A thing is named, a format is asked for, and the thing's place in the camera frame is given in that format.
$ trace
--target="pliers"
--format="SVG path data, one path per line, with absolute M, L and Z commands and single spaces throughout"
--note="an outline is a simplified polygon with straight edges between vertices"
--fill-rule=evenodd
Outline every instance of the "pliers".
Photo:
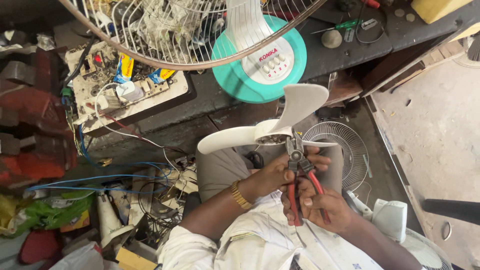
M 288 169 L 293 171 L 293 173 L 295 174 L 295 179 L 293 183 L 288 185 L 288 200 L 290 201 L 291 205 L 290 209 L 295 214 L 295 226 L 302 226 L 303 220 L 299 218 L 300 203 L 296 199 L 296 188 L 298 186 L 298 165 L 300 165 L 301 169 L 305 172 L 305 176 L 307 177 L 307 179 L 310 180 L 310 182 L 313 184 L 316 194 L 324 194 L 324 189 L 322 188 L 322 185 L 320 185 L 317 177 L 314 174 L 314 165 L 303 154 L 302 139 L 294 128 L 292 128 L 292 133 L 293 137 L 288 137 L 285 142 L 285 145 L 287 147 L 287 153 L 290 156 L 290 160 L 288 161 Z M 330 224 L 331 222 L 330 218 L 328 217 L 328 212 L 325 209 L 320 209 L 320 213 L 322 215 L 324 223 Z

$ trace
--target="screwdriver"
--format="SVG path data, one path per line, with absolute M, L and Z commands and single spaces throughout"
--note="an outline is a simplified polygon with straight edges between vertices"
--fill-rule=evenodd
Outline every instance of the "screwdriver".
M 363 20 L 360 20 L 360 22 L 358 22 L 358 19 L 347 21 L 347 22 L 341 23 L 339 25 L 335 25 L 335 27 L 327 28 L 327 29 L 324 29 L 324 30 L 320 30 L 320 31 L 317 31 L 317 32 L 310 33 L 310 34 L 316 34 L 316 33 L 320 33 L 320 32 L 323 32 L 323 31 L 334 30 L 334 29 L 338 30 L 338 29 L 341 29 L 341 28 L 351 28 L 353 26 L 356 26 L 357 23 L 361 24 L 361 23 L 363 23 Z

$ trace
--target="fan blade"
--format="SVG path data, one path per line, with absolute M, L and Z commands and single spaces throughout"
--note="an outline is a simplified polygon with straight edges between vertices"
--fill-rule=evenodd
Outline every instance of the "fan blade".
M 293 126 L 320 108 L 328 99 L 327 88 L 320 85 L 286 85 L 285 109 L 270 132 Z
M 472 61 L 480 61 L 480 36 L 476 36 L 467 51 L 468 59 Z
M 255 126 L 240 126 L 215 132 L 198 143 L 198 150 L 207 155 L 228 147 L 254 145 L 255 129 Z
M 329 147 L 336 146 L 338 143 L 323 143 L 323 142 L 311 142 L 311 141 L 302 141 L 303 146 L 315 146 L 315 147 Z

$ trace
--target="workbench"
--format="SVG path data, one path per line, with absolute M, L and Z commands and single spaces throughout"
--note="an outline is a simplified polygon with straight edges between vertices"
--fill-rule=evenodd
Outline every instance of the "workbench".
M 333 9 L 335 1 L 329 0 L 323 9 Z M 356 19 L 360 11 L 360 2 L 356 9 L 351 11 L 351 19 Z M 394 11 L 402 8 L 405 14 L 412 13 L 416 16 L 415 21 L 408 22 L 403 17 L 396 17 Z M 305 41 L 307 48 L 307 65 L 300 83 L 310 82 L 318 77 L 329 75 L 332 72 L 341 71 L 370 60 L 385 56 L 422 42 L 438 39 L 442 41 L 453 32 L 460 32 L 480 21 L 480 0 L 474 0 L 470 4 L 454 11 L 444 18 L 428 25 L 410 7 L 409 1 L 396 0 L 392 7 L 384 7 L 387 17 L 385 34 L 372 44 L 361 44 L 355 38 L 352 42 L 342 42 L 336 49 L 327 49 L 321 43 L 321 34 L 311 32 L 332 27 L 330 23 L 308 18 L 300 23 L 296 29 Z M 384 24 L 385 14 L 380 10 L 366 8 L 362 18 L 368 20 L 375 18 Z M 372 31 L 369 36 L 362 36 L 363 40 L 373 40 L 380 32 Z M 193 87 L 197 92 L 197 98 L 141 120 L 131 128 L 141 133 L 147 139 L 157 144 L 177 146 L 188 153 L 194 153 L 196 144 L 204 136 L 219 129 L 225 129 L 241 125 L 254 125 L 262 120 L 273 118 L 277 112 L 277 103 L 247 104 L 230 97 L 221 89 L 215 80 L 212 70 L 206 70 L 203 74 L 186 72 L 191 77 Z M 229 119 L 241 119 L 232 123 Z M 113 163 L 127 163 L 137 161 L 165 161 L 163 152 L 145 142 L 133 138 L 124 138 L 119 134 L 110 133 L 100 138 L 95 138 L 89 145 L 91 158 L 98 160 L 114 157 Z M 169 157 L 177 158 L 180 153 L 170 152 Z M 79 160 L 79 168 L 67 175 L 67 178 L 78 176 L 111 174 L 84 170 L 88 165 L 85 160 Z M 131 169 L 120 167 L 118 172 L 128 172 Z

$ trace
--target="wire fan grill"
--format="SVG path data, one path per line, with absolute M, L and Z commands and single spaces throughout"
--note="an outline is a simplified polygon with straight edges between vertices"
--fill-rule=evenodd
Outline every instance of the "wire fan grill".
M 354 191 L 368 172 L 368 152 L 360 136 L 337 122 L 316 124 L 303 136 L 306 141 L 327 139 L 338 143 L 343 151 L 342 188 Z
M 455 58 L 454 61 L 464 67 L 480 68 L 480 32 L 475 37 L 461 39 L 460 43 L 467 52 Z
M 265 47 L 307 18 L 326 0 L 59 0 L 97 36 L 145 64 L 173 70 L 199 70 L 226 64 Z M 262 12 L 288 21 L 286 25 L 259 35 L 245 23 L 231 22 L 227 14 L 245 17 L 259 25 Z M 247 48 L 220 57 L 213 51 L 215 40 L 227 28 L 240 33 Z M 218 50 L 233 43 L 217 44 Z
M 432 241 L 407 228 L 407 237 L 401 244 L 427 270 L 453 270 L 445 252 Z

